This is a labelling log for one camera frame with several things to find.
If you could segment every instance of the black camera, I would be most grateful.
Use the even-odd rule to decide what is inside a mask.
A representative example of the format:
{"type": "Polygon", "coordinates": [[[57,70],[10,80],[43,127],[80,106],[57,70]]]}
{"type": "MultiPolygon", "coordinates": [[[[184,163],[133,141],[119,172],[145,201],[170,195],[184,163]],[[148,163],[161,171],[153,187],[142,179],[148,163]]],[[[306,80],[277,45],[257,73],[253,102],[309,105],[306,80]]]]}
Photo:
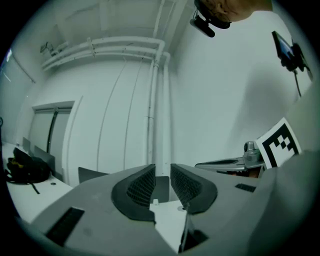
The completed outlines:
{"type": "Polygon", "coordinates": [[[217,17],[213,16],[201,0],[194,0],[194,5],[197,8],[194,14],[197,14],[199,11],[205,20],[203,20],[199,15],[196,15],[190,20],[190,24],[206,36],[210,38],[215,36],[215,32],[209,27],[209,24],[223,30],[230,27],[231,22],[221,21],[217,17]]]}

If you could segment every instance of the white table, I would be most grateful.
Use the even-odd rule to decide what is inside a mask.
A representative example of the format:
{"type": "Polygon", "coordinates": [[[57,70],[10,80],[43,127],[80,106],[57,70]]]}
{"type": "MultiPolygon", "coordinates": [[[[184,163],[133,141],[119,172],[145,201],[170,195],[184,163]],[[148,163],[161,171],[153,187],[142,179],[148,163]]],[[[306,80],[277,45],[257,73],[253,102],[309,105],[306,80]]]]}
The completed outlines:
{"type": "MultiPolygon", "coordinates": [[[[8,169],[8,158],[14,156],[13,150],[15,147],[14,144],[10,143],[2,145],[2,159],[5,169],[8,169]]],[[[6,184],[17,212],[28,223],[31,223],[45,208],[72,190],[71,186],[52,175],[46,181],[34,184],[40,194],[37,194],[30,184],[14,184],[10,182],[6,184]]]]}

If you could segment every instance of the gray chair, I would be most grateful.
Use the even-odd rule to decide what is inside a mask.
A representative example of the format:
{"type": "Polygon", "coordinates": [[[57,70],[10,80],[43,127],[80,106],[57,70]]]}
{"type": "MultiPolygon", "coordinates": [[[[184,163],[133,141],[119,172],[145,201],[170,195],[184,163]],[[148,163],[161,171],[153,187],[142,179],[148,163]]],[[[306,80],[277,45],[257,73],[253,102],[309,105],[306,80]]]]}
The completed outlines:
{"type": "Polygon", "coordinates": [[[99,172],[95,170],[78,167],[78,174],[79,174],[79,183],[82,183],[94,178],[108,175],[109,173],[104,173],[104,172],[99,172]]]}

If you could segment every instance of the white ceiling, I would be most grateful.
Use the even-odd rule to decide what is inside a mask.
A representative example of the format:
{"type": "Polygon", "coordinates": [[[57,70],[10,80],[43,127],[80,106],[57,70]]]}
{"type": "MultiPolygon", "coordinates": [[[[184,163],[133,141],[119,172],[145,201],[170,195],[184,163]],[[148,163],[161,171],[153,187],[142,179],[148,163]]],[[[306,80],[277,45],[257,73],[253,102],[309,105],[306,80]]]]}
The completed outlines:
{"type": "MultiPolygon", "coordinates": [[[[45,42],[70,46],[114,36],[152,37],[162,0],[52,0],[26,26],[25,42],[35,52],[45,42]]],[[[174,53],[195,7],[193,0],[165,0],[156,38],[174,53]]]]}

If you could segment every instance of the black bag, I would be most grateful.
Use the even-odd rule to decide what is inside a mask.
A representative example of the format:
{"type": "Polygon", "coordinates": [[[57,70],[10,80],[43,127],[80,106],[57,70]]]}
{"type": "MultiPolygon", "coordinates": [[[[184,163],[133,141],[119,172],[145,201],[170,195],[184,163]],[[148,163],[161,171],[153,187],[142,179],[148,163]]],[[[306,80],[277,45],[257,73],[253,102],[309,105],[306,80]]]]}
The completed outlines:
{"type": "Polygon", "coordinates": [[[9,158],[7,164],[10,172],[5,170],[6,181],[31,184],[34,190],[40,194],[33,183],[44,182],[49,178],[52,170],[48,164],[41,158],[30,157],[17,147],[13,150],[13,155],[14,157],[9,158]]]}

